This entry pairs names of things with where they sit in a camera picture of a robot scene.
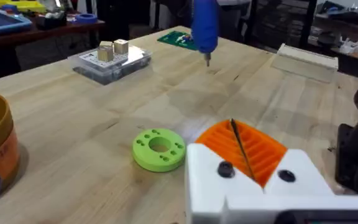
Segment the left gripper white and orange left finger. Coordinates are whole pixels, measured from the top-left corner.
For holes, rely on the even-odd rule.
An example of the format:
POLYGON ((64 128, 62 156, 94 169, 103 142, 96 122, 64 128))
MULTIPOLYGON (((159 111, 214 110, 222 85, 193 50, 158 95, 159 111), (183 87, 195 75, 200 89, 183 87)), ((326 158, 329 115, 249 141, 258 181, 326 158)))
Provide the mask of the left gripper white and orange left finger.
POLYGON ((252 204, 262 195, 239 140, 236 122, 225 120, 187 146, 187 223, 263 223, 252 204))

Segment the left gripper white and orange right finger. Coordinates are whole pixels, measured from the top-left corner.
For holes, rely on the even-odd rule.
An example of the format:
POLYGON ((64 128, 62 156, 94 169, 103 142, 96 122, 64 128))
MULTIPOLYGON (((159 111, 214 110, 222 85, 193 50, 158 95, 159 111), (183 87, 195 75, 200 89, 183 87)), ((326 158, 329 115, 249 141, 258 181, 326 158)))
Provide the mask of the left gripper white and orange right finger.
POLYGON ((287 149, 270 136, 232 120, 240 162, 233 163, 252 195, 332 195, 333 191, 301 149, 287 149))

